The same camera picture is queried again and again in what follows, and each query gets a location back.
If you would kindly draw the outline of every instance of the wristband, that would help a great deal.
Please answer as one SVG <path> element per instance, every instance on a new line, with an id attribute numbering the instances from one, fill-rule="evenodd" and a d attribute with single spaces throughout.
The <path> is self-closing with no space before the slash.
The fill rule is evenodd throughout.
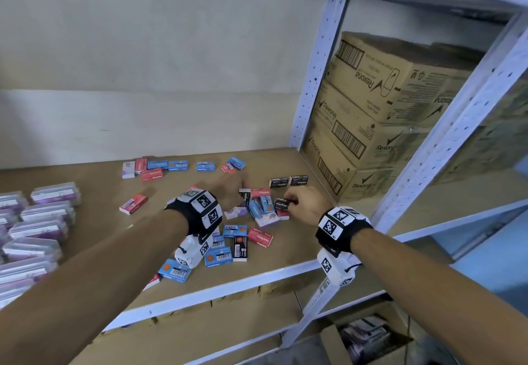
<path id="1" fill-rule="evenodd" d="M 197 236 L 200 245 L 222 222 L 222 208 L 216 197 L 199 188 L 191 188 L 169 201 L 165 209 L 178 211 L 187 219 L 188 235 Z"/>
<path id="2" fill-rule="evenodd" d="M 361 229 L 370 228 L 369 219 L 350 207 L 335 207 L 321 216 L 315 237 L 335 258 L 351 253 L 350 241 Z"/>

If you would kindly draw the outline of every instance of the stack of cardboard boxes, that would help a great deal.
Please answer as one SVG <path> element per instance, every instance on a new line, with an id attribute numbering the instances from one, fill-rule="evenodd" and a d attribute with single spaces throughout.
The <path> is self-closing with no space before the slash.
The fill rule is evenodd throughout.
<path id="1" fill-rule="evenodd" d="M 339 202 L 386 193 L 473 68 L 439 48 L 344 32 L 305 143 Z"/>
<path id="2" fill-rule="evenodd" d="M 433 43 L 432 48 L 478 63 L 484 52 Z M 528 74 L 502 97 L 434 183 L 462 180 L 472 175 L 513 167 L 528 153 Z"/>

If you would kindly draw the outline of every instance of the barcode label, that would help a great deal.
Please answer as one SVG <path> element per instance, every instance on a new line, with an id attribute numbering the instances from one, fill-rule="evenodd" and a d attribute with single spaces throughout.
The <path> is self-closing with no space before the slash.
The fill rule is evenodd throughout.
<path id="1" fill-rule="evenodd" d="M 341 123 L 335 121 L 332 133 L 341 141 L 348 150 L 357 158 L 360 159 L 365 152 L 366 145 L 350 133 Z"/>
<path id="2" fill-rule="evenodd" d="M 332 191 L 334 194 L 338 194 L 341 190 L 341 187 L 343 185 L 338 182 L 338 180 L 332 175 L 330 169 L 326 166 L 325 162 L 322 160 L 322 158 L 319 158 L 319 162 L 317 163 L 317 167 L 319 170 L 323 173 L 323 176 L 325 176 L 326 181 L 330 184 L 330 187 L 332 188 Z"/>
<path id="3" fill-rule="evenodd" d="M 349 44 L 344 40 L 341 40 L 341 44 L 335 56 L 337 56 L 347 65 L 351 66 L 352 69 L 357 70 L 361 59 L 363 58 L 363 54 L 365 54 L 365 51 L 354 47 L 352 44 Z"/>
<path id="4" fill-rule="evenodd" d="M 170 271 L 171 275 L 175 275 L 175 276 L 185 276 L 185 274 L 187 273 L 186 270 L 183 270 L 183 269 L 177 269 L 177 268 L 172 268 L 171 271 Z"/>

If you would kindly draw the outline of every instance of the wrist strap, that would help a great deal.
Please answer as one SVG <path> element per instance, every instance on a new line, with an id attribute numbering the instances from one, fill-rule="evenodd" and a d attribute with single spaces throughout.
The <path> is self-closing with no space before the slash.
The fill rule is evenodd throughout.
<path id="1" fill-rule="evenodd" d="M 203 244 L 222 222 L 222 208 L 216 197 L 198 188 L 191 188 L 169 201 L 165 209 L 180 212 L 189 224 L 188 235 L 198 236 Z"/>
<path id="2" fill-rule="evenodd" d="M 350 241 L 361 229 L 370 228 L 369 219 L 350 207 L 335 207 L 321 216 L 315 237 L 332 256 L 351 253 Z"/>

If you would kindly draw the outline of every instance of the right hand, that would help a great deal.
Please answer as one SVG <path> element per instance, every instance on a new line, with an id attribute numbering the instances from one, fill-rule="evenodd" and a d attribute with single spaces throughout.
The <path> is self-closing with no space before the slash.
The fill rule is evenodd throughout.
<path id="1" fill-rule="evenodd" d="M 284 198 L 295 201 L 288 207 L 290 214 L 313 226 L 317 226 L 321 216 L 334 207 L 328 197 L 313 186 L 290 187 Z"/>

